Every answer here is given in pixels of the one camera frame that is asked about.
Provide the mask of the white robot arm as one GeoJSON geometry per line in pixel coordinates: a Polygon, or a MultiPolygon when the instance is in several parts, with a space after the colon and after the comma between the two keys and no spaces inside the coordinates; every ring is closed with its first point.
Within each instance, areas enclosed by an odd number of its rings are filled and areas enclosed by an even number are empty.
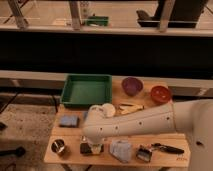
{"type": "Polygon", "coordinates": [[[82,132],[91,144],[115,136],[182,133],[190,149],[188,171],[213,171],[213,99],[167,103],[111,118],[93,105],[82,132]]]}

